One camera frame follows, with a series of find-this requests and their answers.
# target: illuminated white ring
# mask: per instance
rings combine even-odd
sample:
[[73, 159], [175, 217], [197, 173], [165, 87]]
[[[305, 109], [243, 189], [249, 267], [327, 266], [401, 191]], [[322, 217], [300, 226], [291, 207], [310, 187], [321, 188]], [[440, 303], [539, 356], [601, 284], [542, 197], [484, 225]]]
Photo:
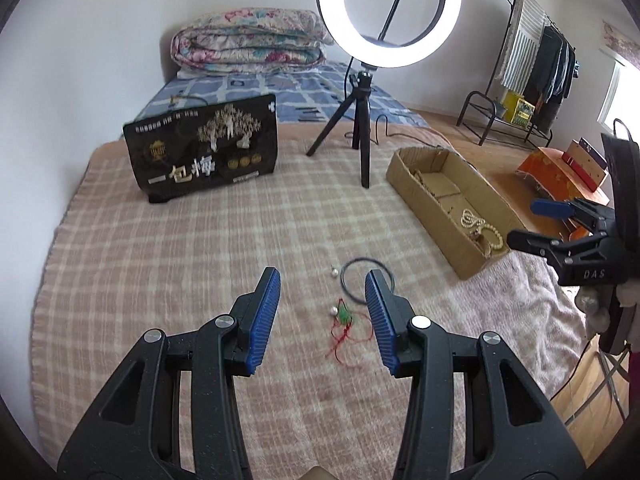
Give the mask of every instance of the illuminated white ring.
[[347, 54], [371, 66], [396, 68], [417, 63], [442, 46], [456, 25], [462, 0], [445, 0], [433, 30], [421, 40], [400, 47], [373, 44], [363, 38], [351, 23], [344, 0], [318, 0], [318, 6], [326, 28]]

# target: tree illustration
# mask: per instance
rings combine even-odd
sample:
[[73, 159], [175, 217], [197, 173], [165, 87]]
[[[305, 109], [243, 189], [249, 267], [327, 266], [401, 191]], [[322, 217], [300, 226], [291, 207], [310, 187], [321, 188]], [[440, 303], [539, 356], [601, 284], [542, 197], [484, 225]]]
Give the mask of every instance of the tree illustration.
[[218, 152], [218, 139], [234, 139], [241, 137], [236, 145], [238, 148], [248, 150], [251, 146], [251, 137], [260, 130], [261, 124], [251, 114], [245, 114], [237, 110], [233, 105], [226, 105], [218, 110], [213, 119], [198, 129], [198, 138], [201, 142], [209, 141], [211, 151]]

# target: silver pivot bolt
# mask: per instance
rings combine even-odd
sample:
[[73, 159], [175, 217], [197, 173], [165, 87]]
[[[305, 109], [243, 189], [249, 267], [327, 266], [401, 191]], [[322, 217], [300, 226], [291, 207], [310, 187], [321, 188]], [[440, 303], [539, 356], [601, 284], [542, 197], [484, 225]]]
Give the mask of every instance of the silver pivot bolt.
[[485, 343], [489, 345], [497, 345], [502, 339], [495, 332], [487, 332], [486, 334], [482, 334], [482, 339], [484, 339]]
[[431, 326], [431, 319], [426, 316], [414, 316], [411, 320], [411, 324], [416, 328], [425, 329]]
[[145, 332], [145, 341], [147, 343], [155, 343], [162, 339], [162, 332], [160, 332], [157, 328], [153, 328], [151, 330], [147, 330]]
[[229, 328], [235, 322], [236, 320], [233, 319], [231, 316], [220, 316], [216, 318], [216, 326], [218, 328]]

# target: black bag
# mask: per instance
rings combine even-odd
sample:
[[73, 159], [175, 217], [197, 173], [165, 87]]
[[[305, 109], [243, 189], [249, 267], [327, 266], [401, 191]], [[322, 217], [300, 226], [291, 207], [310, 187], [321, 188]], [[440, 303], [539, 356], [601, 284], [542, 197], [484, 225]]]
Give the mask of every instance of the black bag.
[[273, 173], [275, 105], [270, 94], [125, 124], [133, 173], [149, 202]]

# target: person's hand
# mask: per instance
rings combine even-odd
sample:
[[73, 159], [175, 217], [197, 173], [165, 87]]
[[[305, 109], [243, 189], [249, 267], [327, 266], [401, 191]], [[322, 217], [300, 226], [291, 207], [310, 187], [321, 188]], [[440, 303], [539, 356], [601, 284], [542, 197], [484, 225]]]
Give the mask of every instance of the person's hand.
[[[623, 308], [640, 304], [640, 280], [629, 280], [617, 288], [618, 301]], [[575, 297], [575, 305], [587, 315], [589, 335], [602, 334], [609, 329], [609, 305], [601, 305], [594, 288], [582, 286]], [[640, 352], [640, 312], [636, 312], [626, 341], [632, 352]]]

